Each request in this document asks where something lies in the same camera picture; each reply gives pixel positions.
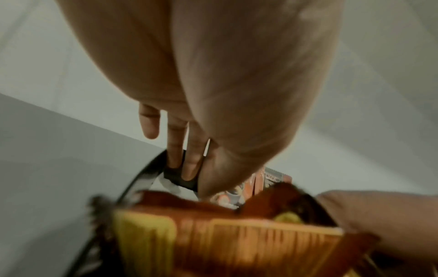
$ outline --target finger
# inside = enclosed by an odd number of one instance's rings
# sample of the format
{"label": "finger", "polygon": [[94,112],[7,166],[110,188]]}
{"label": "finger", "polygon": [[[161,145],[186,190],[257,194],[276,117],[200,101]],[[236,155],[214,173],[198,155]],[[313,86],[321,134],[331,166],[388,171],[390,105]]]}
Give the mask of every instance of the finger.
{"label": "finger", "polygon": [[263,166],[257,158],[241,157],[210,142],[198,179],[201,198],[234,188]]}
{"label": "finger", "polygon": [[208,141],[209,137],[199,124],[194,121],[190,122],[188,125],[187,151],[181,174],[183,180],[189,181],[195,178],[201,167]]}
{"label": "finger", "polygon": [[183,161],[183,144],[187,121],[173,115],[167,116],[167,166],[178,168]]}
{"label": "finger", "polygon": [[156,139],[160,134],[160,111],[140,103],[138,115],[145,137],[151,140]]}

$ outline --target gray surface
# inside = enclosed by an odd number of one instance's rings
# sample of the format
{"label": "gray surface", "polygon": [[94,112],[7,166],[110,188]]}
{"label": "gray surface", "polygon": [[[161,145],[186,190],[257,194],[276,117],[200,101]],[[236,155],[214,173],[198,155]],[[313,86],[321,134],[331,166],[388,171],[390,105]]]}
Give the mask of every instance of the gray surface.
{"label": "gray surface", "polygon": [[0,94],[0,276],[60,276],[89,196],[116,197],[161,151]]}

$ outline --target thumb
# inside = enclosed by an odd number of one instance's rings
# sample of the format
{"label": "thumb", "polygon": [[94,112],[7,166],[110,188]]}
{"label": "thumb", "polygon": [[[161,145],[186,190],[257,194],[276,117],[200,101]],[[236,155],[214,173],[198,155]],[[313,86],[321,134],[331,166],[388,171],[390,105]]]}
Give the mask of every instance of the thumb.
{"label": "thumb", "polygon": [[210,140],[207,156],[198,178],[201,198],[234,188],[261,168],[265,159],[243,157]]}

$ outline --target forearm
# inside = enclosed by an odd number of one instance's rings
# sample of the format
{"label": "forearm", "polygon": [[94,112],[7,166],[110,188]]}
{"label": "forearm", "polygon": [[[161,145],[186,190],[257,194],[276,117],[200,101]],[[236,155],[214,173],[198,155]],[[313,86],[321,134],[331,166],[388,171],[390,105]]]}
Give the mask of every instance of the forearm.
{"label": "forearm", "polygon": [[438,197],[333,191],[317,199],[342,228],[380,237],[382,251],[438,262]]}

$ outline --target white wall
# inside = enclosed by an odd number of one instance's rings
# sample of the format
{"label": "white wall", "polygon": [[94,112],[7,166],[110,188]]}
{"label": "white wall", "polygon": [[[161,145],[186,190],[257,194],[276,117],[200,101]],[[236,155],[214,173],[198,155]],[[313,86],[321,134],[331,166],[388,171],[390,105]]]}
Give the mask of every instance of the white wall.
{"label": "white wall", "polygon": [[[1,13],[16,15],[0,16],[1,23],[18,26],[7,41],[0,39],[0,93],[164,147],[166,117],[158,139],[143,138],[136,104],[95,68],[56,5],[41,0],[26,17],[27,3],[0,3]],[[24,20],[11,21],[20,16]],[[347,45],[340,43],[323,93],[294,144],[269,165],[314,193],[438,192],[437,128]]]}

